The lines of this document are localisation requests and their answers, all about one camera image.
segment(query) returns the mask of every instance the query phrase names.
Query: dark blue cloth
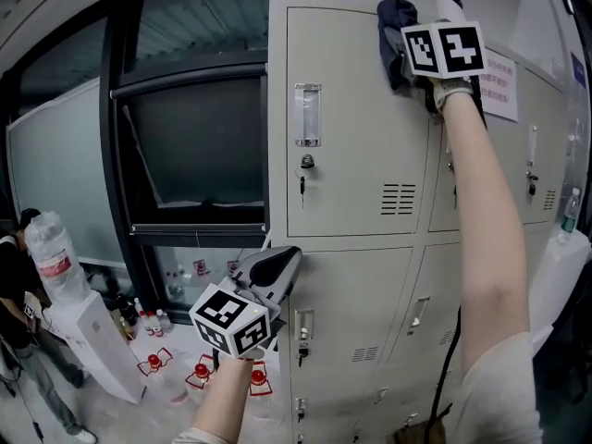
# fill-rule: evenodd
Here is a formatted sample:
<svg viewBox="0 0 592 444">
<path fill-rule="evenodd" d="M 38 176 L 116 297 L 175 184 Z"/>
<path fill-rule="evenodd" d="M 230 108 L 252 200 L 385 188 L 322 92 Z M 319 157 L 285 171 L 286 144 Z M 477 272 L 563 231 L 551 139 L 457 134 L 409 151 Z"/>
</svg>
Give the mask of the dark blue cloth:
<svg viewBox="0 0 592 444">
<path fill-rule="evenodd" d="M 396 90 L 405 82 L 401 75 L 405 53 L 401 28 L 417 24 L 417 10 L 407 0 L 383 0 L 378 4 L 376 12 L 380 58 L 387 71 L 390 87 Z"/>
</svg>

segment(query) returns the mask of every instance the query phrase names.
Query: person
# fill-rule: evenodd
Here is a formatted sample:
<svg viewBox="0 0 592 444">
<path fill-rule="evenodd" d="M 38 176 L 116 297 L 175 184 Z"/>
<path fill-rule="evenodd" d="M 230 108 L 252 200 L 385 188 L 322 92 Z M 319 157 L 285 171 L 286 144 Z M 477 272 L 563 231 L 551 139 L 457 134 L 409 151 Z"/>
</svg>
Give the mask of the person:
<svg viewBox="0 0 592 444">
<path fill-rule="evenodd" d="M 462 242 L 462 369 L 448 442 L 538 443 L 523 226 L 468 88 L 435 85 L 454 163 Z M 174 444 L 236 443 L 253 363 L 226 358 Z"/>
<path fill-rule="evenodd" d="M 39 351 L 50 358 L 76 389 L 82 387 L 85 373 L 66 360 L 54 338 L 41 329 L 38 319 L 29 318 L 23 311 L 25 291 L 34 294 L 42 307 L 51 305 L 25 243 L 25 228 L 39 214 L 36 209 L 23 211 L 14 236 L 0 231 L 0 269 L 3 272 L 0 281 L 0 336 L 13 349 L 18 363 L 35 382 L 45 403 L 66 432 L 81 442 L 93 444 L 97 442 L 96 436 L 78 424 L 72 411 L 61 400 L 43 366 Z"/>
</svg>

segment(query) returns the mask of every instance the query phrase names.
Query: white sleeve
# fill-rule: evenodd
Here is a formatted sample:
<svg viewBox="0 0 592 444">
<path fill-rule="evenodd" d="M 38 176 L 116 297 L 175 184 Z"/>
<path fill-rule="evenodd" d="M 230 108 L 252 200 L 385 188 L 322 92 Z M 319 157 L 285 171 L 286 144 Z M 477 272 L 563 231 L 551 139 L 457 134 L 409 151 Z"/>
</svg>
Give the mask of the white sleeve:
<svg viewBox="0 0 592 444">
<path fill-rule="evenodd" d="M 532 350 L 530 333 L 522 332 L 495 345 L 475 362 L 444 418 L 448 442 L 541 442 Z"/>
<path fill-rule="evenodd" d="M 190 427 L 173 441 L 173 444 L 228 444 L 224 439 L 206 433 L 196 427 Z"/>
</svg>

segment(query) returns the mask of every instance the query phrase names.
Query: key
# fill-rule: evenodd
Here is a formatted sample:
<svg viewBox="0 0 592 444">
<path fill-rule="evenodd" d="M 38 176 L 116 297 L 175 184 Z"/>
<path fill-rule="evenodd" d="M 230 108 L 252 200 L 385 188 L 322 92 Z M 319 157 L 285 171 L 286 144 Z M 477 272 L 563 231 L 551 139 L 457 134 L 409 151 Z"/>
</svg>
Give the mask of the key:
<svg viewBox="0 0 592 444">
<path fill-rule="evenodd" d="M 304 208 L 304 191 L 306 190 L 306 179 L 304 176 L 300 176 L 300 195 L 302 197 L 302 209 Z"/>
</svg>

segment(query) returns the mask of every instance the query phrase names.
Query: jeans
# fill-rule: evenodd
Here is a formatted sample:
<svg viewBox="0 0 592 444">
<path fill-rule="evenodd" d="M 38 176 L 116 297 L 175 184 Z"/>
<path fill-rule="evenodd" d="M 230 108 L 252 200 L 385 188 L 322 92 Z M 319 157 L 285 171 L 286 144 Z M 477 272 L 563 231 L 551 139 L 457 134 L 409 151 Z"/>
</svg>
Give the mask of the jeans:
<svg viewBox="0 0 592 444">
<path fill-rule="evenodd" d="M 33 343 L 35 340 L 39 343 L 39 350 L 36 350 L 37 348 L 31 344 L 25 349 L 15 349 L 18 361 L 25 373 L 35 382 L 45 403 L 47 403 L 47 406 L 49 406 L 49 409 L 66 432 L 70 435 L 78 434 L 82 427 L 77 424 L 72 411 L 56 393 L 54 382 L 41 362 L 39 351 L 44 352 L 50 358 L 55 367 L 74 388 L 79 389 L 82 386 L 84 375 L 76 365 L 70 364 L 66 360 L 59 350 L 57 342 L 48 332 L 42 330 L 42 332 L 34 336 Z"/>
</svg>

